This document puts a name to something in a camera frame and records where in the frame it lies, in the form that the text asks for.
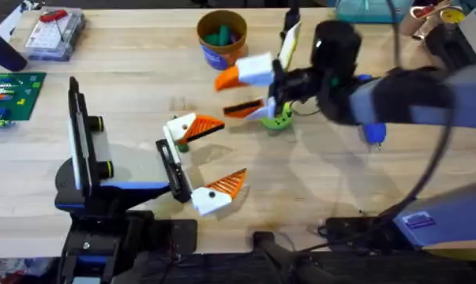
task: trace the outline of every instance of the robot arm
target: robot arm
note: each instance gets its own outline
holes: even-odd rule
[[[402,71],[360,85],[349,96],[336,100],[317,95],[322,113],[348,125],[377,122],[443,125],[446,110],[455,109],[454,126],[476,128],[476,65],[439,81],[432,70]]]

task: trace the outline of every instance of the plastic storage box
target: plastic storage box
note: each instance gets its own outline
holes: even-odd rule
[[[81,9],[63,7],[43,7],[41,13],[64,9],[67,16],[56,22],[36,22],[24,45],[24,55],[31,60],[69,61],[74,45],[85,26],[85,18]]]
[[[413,0],[392,0],[396,22],[409,12]],[[336,15],[341,21],[352,23],[392,23],[390,10],[385,0],[338,0]]]

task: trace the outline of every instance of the cup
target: cup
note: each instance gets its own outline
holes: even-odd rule
[[[26,65],[27,60],[0,36],[0,66],[15,72]]]
[[[224,47],[206,43],[204,37],[218,33],[220,26],[226,25],[235,36],[235,42]],[[246,53],[246,22],[238,13],[217,10],[204,15],[197,23],[199,44],[208,64],[218,70],[225,70],[233,66],[238,58]]]

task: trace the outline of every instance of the black mount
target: black mount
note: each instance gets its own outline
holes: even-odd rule
[[[318,228],[318,233],[325,237],[329,244],[333,244],[329,245],[332,251],[354,252],[361,256],[390,255],[397,251],[415,249],[392,221],[369,235],[346,243],[341,242],[369,231],[380,221],[380,217],[329,218],[325,220],[324,226]]]
[[[152,189],[101,185],[101,179],[114,176],[112,161],[97,161],[92,139],[93,133],[104,130],[103,118],[88,116],[74,77],[69,79],[68,101],[72,158],[55,176],[55,207],[70,213],[72,224],[62,249],[57,284],[72,283],[76,277],[110,283],[146,250],[169,252],[171,257],[193,253],[197,246],[195,220],[161,221],[155,220],[151,211],[129,210],[168,192],[179,202],[190,200],[188,181],[181,166],[173,162],[167,141],[156,141],[156,147],[169,184]]]
[[[196,250],[196,220],[155,220],[151,211],[119,210],[130,204],[155,199],[170,192],[169,189],[154,193],[143,191],[143,194],[118,190],[110,194],[121,200],[116,207],[107,198],[84,198],[74,186],[71,159],[59,168],[55,184],[58,190],[56,207],[69,205],[65,210],[70,211],[72,219],[62,249],[58,272],[60,283],[72,283],[75,277],[83,276],[97,277],[101,283],[110,283],[115,275],[134,265],[140,252],[169,252],[176,256]],[[94,212],[107,211],[109,214],[94,215],[91,208],[95,209]]]
[[[324,271],[309,255],[291,252],[275,243],[272,232],[253,233],[253,249],[263,252],[274,269],[277,270],[282,283],[299,284],[355,284],[351,278],[337,277]]]

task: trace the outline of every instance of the wire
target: wire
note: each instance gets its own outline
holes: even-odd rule
[[[172,260],[172,261],[166,266],[166,269],[164,270],[164,273],[162,274],[162,278],[160,279],[159,284],[163,284],[163,283],[164,283],[164,280],[166,280],[167,272],[169,272],[169,270],[171,269],[171,267],[173,266],[173,264],[174,264],[174,260]]]
[[[399,39],[399,26],[397,25],[397,16],[395,15],[395,7],[392,0],[385,0],[388,6],[388,12],[392,19],[392,31],[394,32],[394,63],[395,67],[401,68],[401,44]]]
[[[390,10],[390,14],[392,17],[392,27],[394,31],[395,65],[396,67],[400,67],[401,66],[400,45],[399,45],[398,26],[397,26],[397,23],[395,22],[395,7],[392,4],[392,0],[386,0],[386,1],[387,1],[388,8]],[[367,231],[363,233],[355,234],[351,237],[347,237],[338,241],[326,242],[323,244],[304,248],[299,250],[298,252],[311,252],[315,249],[322,249],[330,245],[346,244],[348,242],[355,241],[361,237],[369,236],[370,234],[374,233],[375,231],[379,230],[381,227],[383,227],[384,225],[392,221],[404,208],[406,208],[406,206],[408,206],[412,201],[416,200],[417,195],[425,188],[425,185],[427,184],[429,179],[432,177],[434,170],[437,168],[439,162],[441,161],[441,158],[446,152],[446,149],[448,147],[448,142],[450,140],[449,138],[452,134],[452,127],[455,121],[455,109],[454,109],[455,107],[453,105],[454,98],[453,98],[452,92],[449,89],[448,89],[447,96],[449,96],[450,107],[448,108],[448,112],[447,112],[446,124],[444,126],[443,132],[440,135],[440,139],[438,140],[437,146],[429,161],[428,166],[425,168],[424,173],[418,179],[417,184],[412,188],[412,190],[399,203],[397,203],[396,205],[393,205],[387,211],[383,212],[379,216],[380,221],[374,224],[373,226],[371,226]]]
[[[262,255],[266,259],[266,262],[269,264],[269,267],[271,268],[273,275],[275,276],[275,281],[277,284],[285,284],[285,282],[282,279],[282,276],[280,275],[278,269],[276,269],[275,263],[273,259],[263,250],[261,249]]]
[[[311,116],[311,115],[320,113],[320,109],[319,109],[319,110],[314,111],[314,112],[312,112],[312,113],[301,114],[301,113],[299,113],[298,111],[296,111],[296,110],[292,107],[292,105],[293,105],[295,102],[297,102],[297,100],[291,101],[291,102],[290,102],[290,105],[289,105],[289,108],[290,108],[290,111],[292,111],[292,114],[294,114],[294,115],[296,115],[296,116],[307,117],[307,116]]]

